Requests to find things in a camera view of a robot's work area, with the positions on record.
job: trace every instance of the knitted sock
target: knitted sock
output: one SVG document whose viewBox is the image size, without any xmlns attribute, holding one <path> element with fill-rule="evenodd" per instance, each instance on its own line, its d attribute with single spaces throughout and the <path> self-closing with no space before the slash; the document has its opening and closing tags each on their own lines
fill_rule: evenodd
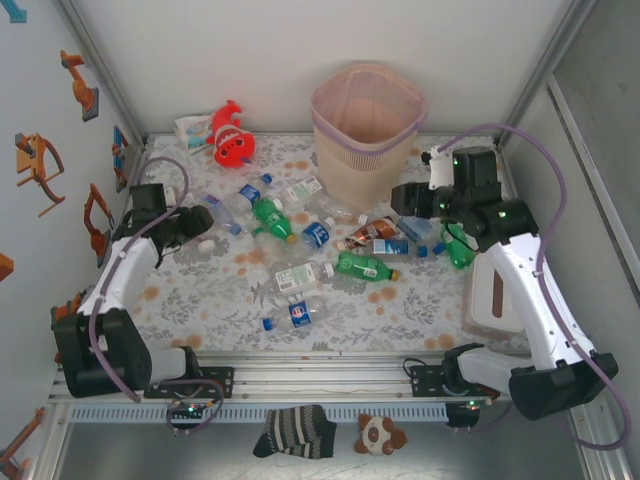
<svg viewBox="0 0 640 480">
<path fill-rule="evenodd" d="M 333 440 L 336 436 L 337 424 L 327 420 L 319 429 L 320 436 L 304 445 L 296 445 L 295 447 L 285 448 L 282 453 L 287 455 L 295 455 L 296 457 L 311 458 L 314 460 L 320 458 L 333 457 Z"/>
<path fill-rule="evenodd" d="M 320 405 L 269 410 L 264 432 L 258 439 L 253 454 L 264 458 L 288 448 L 314 442 L 319 437 L 318 430 L 326 423 L 327 417 Z"/>
</svg>

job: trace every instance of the plush dog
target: plush dog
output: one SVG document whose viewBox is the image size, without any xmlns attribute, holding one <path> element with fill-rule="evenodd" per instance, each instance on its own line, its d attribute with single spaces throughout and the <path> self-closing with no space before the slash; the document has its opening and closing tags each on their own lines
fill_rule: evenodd
<svg viewBox="0 0 640 480">
<path fill-rule="evenodd" d="M 404 447 L 407 443 L 405 433 L 393 427 L 393 420 L 389 417 L 372 417 L 361 413 L 358 417 L 360 435 L 355 448 L 358 453 L 371 455 L 391 455 L 394 450 Z"/>
</svg>

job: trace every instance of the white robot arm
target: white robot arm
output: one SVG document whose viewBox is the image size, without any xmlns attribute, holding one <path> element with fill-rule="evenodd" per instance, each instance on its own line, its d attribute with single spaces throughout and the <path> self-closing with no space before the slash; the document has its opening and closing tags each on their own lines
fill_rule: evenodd
<svg viewBox="0 0 640 480">
<path fill-rule="evenodd" d="M 189 347 L 148 350 L 128 312 L 136 306 L 163 252 L 204 233 L 213 219 L 200 205 L 168 210 L 161 184 L 133 186 L 130 194 L 133 209 L 113 235 L 109 262 L 98 284 L 76 314 L 52 326 L 74 397 L 122 390 L 137 401 L 135 390 L 200 375 Z M 99 339 L 95 347 L 92 335 L 94 341 Z"/>
<path fill-rule="evenodd" d="M 463 224 L 509 286 L 531 347 L 530 359 L 495 353 L 480 344 L 456 347 L 445 354 L 446 387 L 460 393 L 480 384 L 508 394 L 530 420 L 590 402 L 604 383 L 575 347 L 587 352 L 609 378 L 617 374 L 617 364 L 611 354 L 597 353 L 580 329 L 546 261 L 542 272 L 537 270 L 538 227 L 522 200 L 502 200 L 494 152 L 462 149 L 430 163 L 430 183 L 394 188 L 391 206 L 401 215 Z M 566 329 L 559 328 L 542 293 L 541 274 Z"/>
</svg>

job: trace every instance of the red stuffed toy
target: red stuffed toy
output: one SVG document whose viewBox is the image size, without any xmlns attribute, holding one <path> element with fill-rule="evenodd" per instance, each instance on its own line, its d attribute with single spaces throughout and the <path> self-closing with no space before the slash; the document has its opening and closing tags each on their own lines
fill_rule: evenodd
<svg viewBox="0 0 640 480">
<path fill-rule="evenodd" d="M 256 140 L 251 133 L 241 130 L 240 119 L 232 119 L 242 109 L 233 100 L 227 100 L 227 105 L 218 110 L 211 121 L 212 135 L 207 143 L 215 145 L 213 158 L 223 167 L 240 168 L 251 163 L 251 157 L 256 150 Z"/>
</svg>

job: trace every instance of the floral tablecloth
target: floral tablecloth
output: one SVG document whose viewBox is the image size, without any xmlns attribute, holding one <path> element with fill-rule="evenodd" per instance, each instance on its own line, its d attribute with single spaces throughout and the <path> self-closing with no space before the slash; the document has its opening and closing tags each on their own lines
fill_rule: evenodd
<svg viewBox="0 0 640 480">
<path fill-rule="evenodd" d="M 429 169 L 419 154 L 450 137 L 422 136 L 411 151 L 403 181 L 425 181 Z M 489 137 L 473 137 L 462 145 L 492 145 Z M 315 173 L 313 136 L 257 136 L 256 165 L 246 170 L 218 166 L 210 151 L 189 155 L 171 135 L 149 139 L 147 156 L 169 156 L 187 169 L 191 193 L 201 199 L 211 193 L 224 199 L 261 172 L 274 177 L 278 192 Z M 168 163 L 151 165 L 146 181 L 182 188 L 180 172 Z M 388 199 L 368 212 L 370 218 L 393 215 Z M 322 215 L 313 205 L 291 215 L 294 230 Z M 313 257 L 335 264 L 335 241 L 357 227 L 337 225 L 331 246 Z M 323 295 L 330 318 L 291 333 L 267 333 L 261 319 L 287 305 L 277 293 L 249 233 L 233 237 L 214 227 L 202 238 L 215 241 L 212 252 L 201 253 L 192 241 L 172 255 L 147 279 L 134 311 L 134 321 L 152 347 L 188 344 L 197 350 L 218 351 L 406 351 L 448 349 L 479 341 L 495 349 L 528 349 L 524 334 L 512 338 L 479 336 L 463 327 L 463 289 L 468 269 L 455 270 L 446 254 L 395 265 L 399 282 L 368 283 L 336 275 L 330 283 L 308 295 Z"/>
</svg>

